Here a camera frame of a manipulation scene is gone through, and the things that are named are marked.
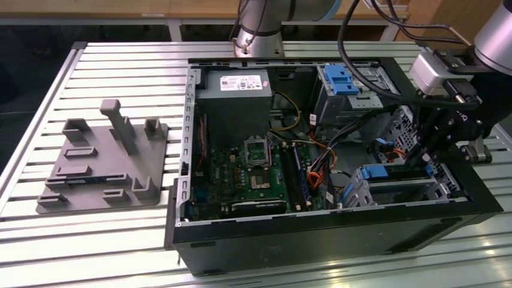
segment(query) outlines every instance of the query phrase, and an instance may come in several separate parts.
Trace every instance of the ram slot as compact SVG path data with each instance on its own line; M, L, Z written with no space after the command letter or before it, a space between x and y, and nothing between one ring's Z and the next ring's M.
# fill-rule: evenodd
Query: ram slot
M299 177L299 181L301 184L303 197L304 197L305 205L309 207L311 206L311 194L309 194L309 188L307 185L305 171L304 171L303 165L301 165L301 156L300 156L299 149L296 146L293 147L293 154L295 154L295 159L296 159L296 163L297 163L297 177Z
M293 148L289 146L280 146L279 157L281 159L283 178L287 184L287 193L291 202L291 207L297 212L304 211L305 200L303 195L301 182L297 174L299 167Z

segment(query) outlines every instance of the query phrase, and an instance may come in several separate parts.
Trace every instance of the power supply label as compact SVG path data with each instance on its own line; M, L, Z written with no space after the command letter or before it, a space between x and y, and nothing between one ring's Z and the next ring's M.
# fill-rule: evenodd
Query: power supply label
M260 75L221 77L221 91L240 90L263 90Z

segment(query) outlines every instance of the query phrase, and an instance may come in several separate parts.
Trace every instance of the gray plastic holder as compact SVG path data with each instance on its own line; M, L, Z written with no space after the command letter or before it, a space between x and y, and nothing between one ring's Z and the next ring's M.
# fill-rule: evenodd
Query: gray plastic holder
M68 119L67 137L45 190L40 214L156 205L160 202L168 127L159 119L132 125L119 100L104 100L100 112L112 127Z

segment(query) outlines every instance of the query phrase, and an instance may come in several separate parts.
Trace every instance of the motherboard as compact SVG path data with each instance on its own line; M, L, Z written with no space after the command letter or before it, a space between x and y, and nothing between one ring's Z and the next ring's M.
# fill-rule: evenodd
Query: motherboard
M233 148L212 149L207 162L193 185L193 221L323 209L305 180L307 145L248 139Z

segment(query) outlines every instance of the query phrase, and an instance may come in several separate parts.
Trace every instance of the metal slotted table surface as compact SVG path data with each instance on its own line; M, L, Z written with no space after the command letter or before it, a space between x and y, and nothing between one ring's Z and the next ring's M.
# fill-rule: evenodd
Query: metal slotted table surface
M347 43L351 56L395 57L408 71L412 43ZM333 42L287 42L288 57L339 56ZM512 142L500 127L485 140L495 158L475 169L505 212L413 253L195 278L163 250L168 191L160 204L121 212L39 215L67 118L107 124L105 98L132 123L157 116L171 127L163 186L177 175L187 59L233 56L229 43L89 43L68 55L0 178L0 287L461 287L512 285Z

